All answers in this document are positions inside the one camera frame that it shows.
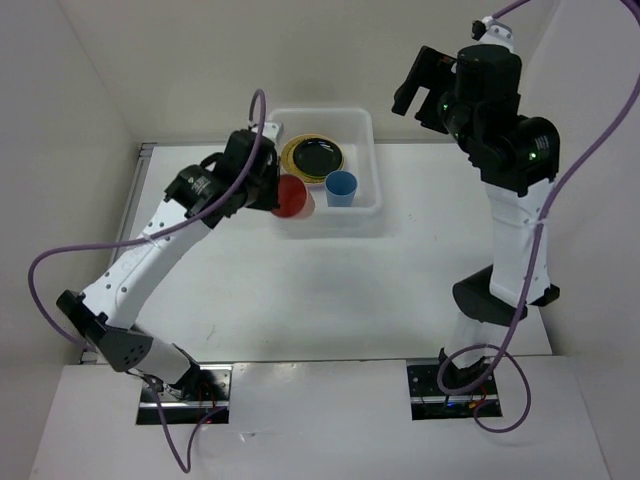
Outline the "white plastic bin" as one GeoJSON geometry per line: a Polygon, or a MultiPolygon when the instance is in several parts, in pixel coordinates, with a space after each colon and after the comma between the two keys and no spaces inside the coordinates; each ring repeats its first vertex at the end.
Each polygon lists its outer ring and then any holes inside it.
{"type": "Polygon", "coordinates": [[[341,148],[345,157],[343,170],[352,173],[358,182],[351,207],[329,207],[324,183],[306,184],[315,201],[314,213],[302,220],[272,217],[272,228],[291,238],[362,235],[382,208],[371,115],[356,107],[283,108],[273,110],[268,121],[284,126],[278,145],[280,159],[289,140],[300,135],[325,136],[341,148]]]}

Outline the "blue plastic cup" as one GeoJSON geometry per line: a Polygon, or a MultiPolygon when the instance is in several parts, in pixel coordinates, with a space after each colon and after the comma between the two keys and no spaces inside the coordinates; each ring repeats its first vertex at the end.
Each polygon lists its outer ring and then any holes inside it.
{"type": "Polygon", "coordinates": [[[351,207],[358,182],[356,177],[343,170],[331,172],[325,179],[326,201],[329,207],[351,207]]]}

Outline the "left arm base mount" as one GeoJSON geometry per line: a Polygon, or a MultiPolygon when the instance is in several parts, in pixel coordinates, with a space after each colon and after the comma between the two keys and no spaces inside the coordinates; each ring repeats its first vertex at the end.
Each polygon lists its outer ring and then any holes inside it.
{"type": "Polygon", "coordinates": [[[202,364],[203,379],[185,396],[169,385],[152,377],[151,383],[142,381],[136,424],[160,426],[158,397],[168,425],[227,424],[229,421],[231,364],[202,364]]]}

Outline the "black plate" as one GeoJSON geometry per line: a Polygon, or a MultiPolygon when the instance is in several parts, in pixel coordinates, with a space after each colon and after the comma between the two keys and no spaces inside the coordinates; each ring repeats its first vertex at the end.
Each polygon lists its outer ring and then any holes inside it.
{"type": "Polygon", "coordinates": [[[340,170],[343,163],[342,151],[331,140],[308,138],[293,150],[294,166],[311,178],[325,178],[330,173],[340,170]]]}

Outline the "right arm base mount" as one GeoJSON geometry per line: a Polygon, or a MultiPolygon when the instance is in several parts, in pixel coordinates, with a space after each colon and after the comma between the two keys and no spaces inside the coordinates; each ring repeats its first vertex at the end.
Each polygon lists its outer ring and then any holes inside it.
{"type": "Polygon", "coordinates": [[[445,394],[438,386],[437,359],[408,361],[406,374],[413,421],[472,419],[480,407],[479,418],[499,418],[502,410],[495,379],[490,376],[482,386],[463,395],[445,394]]]}

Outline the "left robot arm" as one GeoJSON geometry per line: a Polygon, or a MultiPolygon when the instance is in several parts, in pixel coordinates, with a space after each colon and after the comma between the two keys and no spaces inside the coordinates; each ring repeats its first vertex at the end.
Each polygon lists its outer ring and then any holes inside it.
{"type": "Polygon", "coordinates": [[[136,324],[161,281],[223,218],[239,209],[271,211],[278,205],[282,134],[278,123],[231,134],[224,151],[179,171],[147,226],[142,245],[124,252],[80,292],[64,291],[57,308],[116,372],[138,371],[179,400],[210,381],[183,349],[136,324]]]}

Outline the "pink plastic cup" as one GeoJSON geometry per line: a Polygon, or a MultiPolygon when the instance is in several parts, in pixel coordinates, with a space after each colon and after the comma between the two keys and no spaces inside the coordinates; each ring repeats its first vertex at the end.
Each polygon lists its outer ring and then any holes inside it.
{"type": "Polygon", "coordinates": [[[297,176],[283,174],[279,177],[278,205],[271,213],[281,219],[306,219],[315,211],[315,201],[306,184],[297,176]]]}

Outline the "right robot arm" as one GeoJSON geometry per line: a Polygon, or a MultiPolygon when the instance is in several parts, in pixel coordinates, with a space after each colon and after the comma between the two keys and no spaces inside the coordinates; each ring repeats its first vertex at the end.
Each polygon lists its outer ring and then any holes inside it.
{"type": "Polygon", "coordinates": [[[521,70],[520,57],[504,46],[472,45],[456,56],[424,46],[394,94],[392,112],[405,115],[426,89],[416,120],[453,138],[478,169],[490,201],[493,261],[452,288],[459,316],[437,374],[448,394],[487,377],[486,352],[498,328],[559,296],[547,272],[539,216],[559,171],[560,135],[551,121],[520,114],[521,70]]]}

